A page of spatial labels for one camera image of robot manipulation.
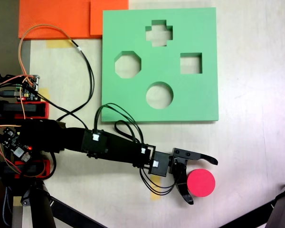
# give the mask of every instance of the circular hole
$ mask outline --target circular hole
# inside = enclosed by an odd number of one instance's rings
[[[171,104],[173,91],[167,83],[156,82],[149,87],[146,98],[152,108],[163,109]]]

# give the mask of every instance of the robotic arm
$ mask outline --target robotic arm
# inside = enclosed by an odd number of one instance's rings
[[[95,133],[84,128],[66,128],[65,123],[54,120],[25,120],[21,125],[19,143],[33,148],[32,153],[68,149],[86,153],[89,158],[131,163],[133,167],[147,168],[153,175],[166,177],[169,172],[180,194],[191,205],[193,198],[188,192],[186,174],[188,160],[204,159],[218,164],[215,158],[201,153],[174,148],[170,155],[156,151],[155,146],[132,142],[103,130]]]

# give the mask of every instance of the yellow tape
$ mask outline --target yellow tape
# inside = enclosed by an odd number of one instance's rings
[[[21,196],[14,196],[13,206],[15,206],[15,207],[22,207]]]
[[[161,186],[161,177],[160,176],[155,176],[155,175],[151,175],[150,179],[154,182],[154,184],[157,184],[159,186]],[[156,187],[154,184],[150,183],[151,187],[154,188],[157,191],[160,191],[161,189]],[[151,200],[159,200],[161,198],[161,196],[158,196],[154,193],[151,192]]]
[[[48,88],[42,88],[39,89],[38,91],[41,95],[43,95],[46,99],[49,100],[49,92],[48,92]]]
[[[46,41],[47,48],[72,48],[73,43],[69,39],[50,39]]]

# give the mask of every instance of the white table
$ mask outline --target white table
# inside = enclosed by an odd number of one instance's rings
[[[214,192],[190,206],[176,189],[159,200],[130,164],[89,159],[64,151],[55,175],[46,181],[51,195],[109,228],[217,228],[268,202],[285,184],[285,0],[130,0],[130,9],[217,8],[219,121],[144,123],[145,141],[170,153],[173,147],[217,158],[190,163],[216,178]],[[77,115],[93,128],[101,100],[101,40],[76,41],[95,74],[95,94]],[[88,74],[75,48],[46,48],[31,42],[30,73],[41,76],[50,99],[73,109],[86,100]],[[51,107],[50,118],[62,113]],[[82,127],[73,117],[67,127]],[[101,128],[114,132],[112,125]],[[162,178],[162,184],[172,176]],[[23,227],[31,227],[25,208]]]

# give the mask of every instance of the orange sheet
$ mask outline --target orange sheet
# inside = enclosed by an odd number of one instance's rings
[[[129,9],[128,0],[91,0],[91,37],[101,38],[103,35],[103,10],[124,9]]]
[[[20,0],[19,38],[37,24],[62,28],[71,38],[101,38],[102,11],[127,10],[128,0]],[[62,39],[52,28],[37,28],[26,39]]]

